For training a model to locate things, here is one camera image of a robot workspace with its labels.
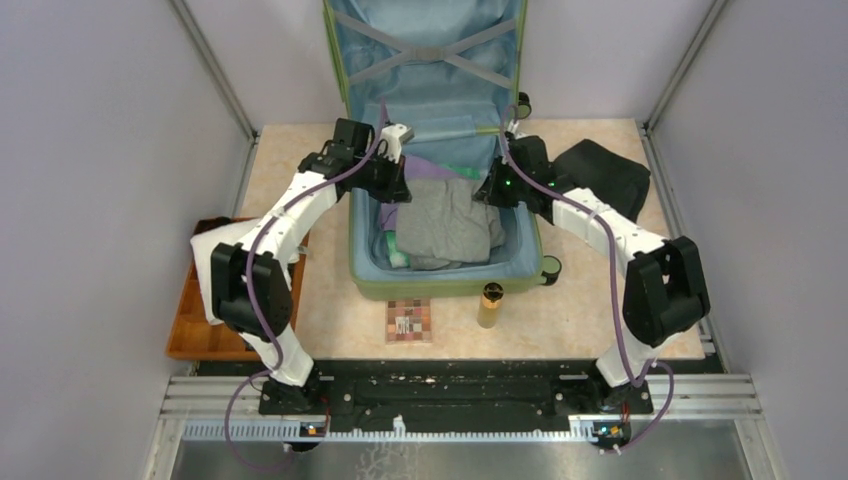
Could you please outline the green white tie-dye garment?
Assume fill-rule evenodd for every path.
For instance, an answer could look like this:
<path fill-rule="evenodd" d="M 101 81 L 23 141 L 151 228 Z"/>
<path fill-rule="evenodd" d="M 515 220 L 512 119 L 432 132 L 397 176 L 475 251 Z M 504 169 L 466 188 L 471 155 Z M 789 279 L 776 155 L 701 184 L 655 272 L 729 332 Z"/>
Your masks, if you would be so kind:
<path fill-rule="evenodd" d="M 477 169 L 469 167 L 455 167 L 451 165 L 444 166 L 452 169 L 461 175 L 460 178 L 478 180 L 480 173 Z M 394 231 L 383 231 L 386 240 L 386 249 L 388 252 L 389 263 L 392 268 L 407 268 L 410 266 L 408 256 L 400 251 L 397 247 L 396 233 Z"/>

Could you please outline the purple t-shirt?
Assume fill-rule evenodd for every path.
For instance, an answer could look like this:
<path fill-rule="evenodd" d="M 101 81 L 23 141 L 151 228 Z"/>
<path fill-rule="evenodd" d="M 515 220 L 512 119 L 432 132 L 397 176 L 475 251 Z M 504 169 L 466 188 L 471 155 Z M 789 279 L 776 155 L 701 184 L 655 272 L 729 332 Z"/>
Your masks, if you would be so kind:
<path fill-rule="evenodd" d="M 444 166 L 437 165 L 427 159 L 418 156 L 407 156 L 404 168 L 406 183 L 412 180 L 446 180 L 460 178 L 456 171 Z M 383 231 L 394 231 L 396 229 L 396 218 L 400 204 L 384 203 L 380 206 L 379 226 Z"/>

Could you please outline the eyeshadow palette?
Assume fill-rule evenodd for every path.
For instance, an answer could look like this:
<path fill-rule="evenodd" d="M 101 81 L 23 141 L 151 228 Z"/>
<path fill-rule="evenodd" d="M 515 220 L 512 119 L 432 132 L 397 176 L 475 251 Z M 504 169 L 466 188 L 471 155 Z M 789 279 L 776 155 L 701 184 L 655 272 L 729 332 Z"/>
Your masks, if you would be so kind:
<path fill-rule="evenodd" d="M 388 344 L 430 343 L 433 340 L 430 300 L 388 301 L 385 340 Z"/>

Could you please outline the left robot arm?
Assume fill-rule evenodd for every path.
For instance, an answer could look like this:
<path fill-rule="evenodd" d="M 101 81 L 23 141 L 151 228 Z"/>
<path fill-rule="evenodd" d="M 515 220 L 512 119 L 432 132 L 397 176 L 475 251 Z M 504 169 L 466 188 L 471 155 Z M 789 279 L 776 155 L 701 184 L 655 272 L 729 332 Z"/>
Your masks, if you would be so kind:
<path fill-rule="evenodd" d="M 259 355 L 279 395 L 297 413 L 319 404 L 312 357 L 292 325 L 294 299 L 288 265 L 316 221 L 348 192 L 360 189 L 384 203 L 406 203 L 403 146 L 411 127 L 382 120 L 376 126 L 339 119 L 333 136 L 298 165 L 289 187 L 258 225 L 210 253 L 215 318 Z"/>

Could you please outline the black garment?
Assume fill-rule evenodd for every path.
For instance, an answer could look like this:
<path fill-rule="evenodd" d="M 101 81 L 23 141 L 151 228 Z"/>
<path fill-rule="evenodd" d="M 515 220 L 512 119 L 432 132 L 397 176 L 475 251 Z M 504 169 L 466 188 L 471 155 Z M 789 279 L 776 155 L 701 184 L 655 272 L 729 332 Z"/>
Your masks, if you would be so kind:
<path fill-rule="evenodd" d="M 599 143 L 583 139 L 553 161 L 558 176 L 565 176 L 619 214 L 636 222 L 650 189 L 647 167 L 618 155 Z"/>

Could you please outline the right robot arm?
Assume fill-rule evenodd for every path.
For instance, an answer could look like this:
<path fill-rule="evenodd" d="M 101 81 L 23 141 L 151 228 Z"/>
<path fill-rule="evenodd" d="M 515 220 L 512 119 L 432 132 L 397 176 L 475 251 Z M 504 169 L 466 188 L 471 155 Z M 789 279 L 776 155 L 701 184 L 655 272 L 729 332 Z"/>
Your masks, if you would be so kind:
<path fill-rule="evenodd" d="M 475 200 L 523 206 L 552 226 L 581 238 L 608 260 L 614 344 L 594 363 L 589 404 L 612 412 L 641 386 L 661 350 L 711 310 L 700 252 L 686 236 L 645 230 L 585 187 L 556 177 L 544 141 L 502 133 Z"/>

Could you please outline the gold cap bottle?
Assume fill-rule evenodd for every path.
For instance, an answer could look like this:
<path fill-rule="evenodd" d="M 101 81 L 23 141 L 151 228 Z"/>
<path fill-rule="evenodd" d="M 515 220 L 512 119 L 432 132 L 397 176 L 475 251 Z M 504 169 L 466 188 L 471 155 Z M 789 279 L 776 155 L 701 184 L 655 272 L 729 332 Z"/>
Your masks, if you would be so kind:
<path fill-rule="evenodd" d="M 490 282 L 483 287 L 477 314 L 481 328 L 490 329 L 496 325 L 503 297 L 504 289 L 499 283 Z"/>

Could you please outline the grey garment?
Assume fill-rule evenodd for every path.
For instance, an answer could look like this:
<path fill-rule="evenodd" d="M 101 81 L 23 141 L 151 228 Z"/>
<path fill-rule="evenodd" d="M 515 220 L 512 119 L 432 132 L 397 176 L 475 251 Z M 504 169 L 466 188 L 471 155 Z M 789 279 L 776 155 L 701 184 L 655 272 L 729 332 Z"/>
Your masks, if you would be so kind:
<path fill-rule="evenodd" d="M 507 239 L 498 208 L 477 202 L 480 180 L 414 179 L 398 207 L 395 238 L 413 270 L 455 269 L 490 260 Z"/>

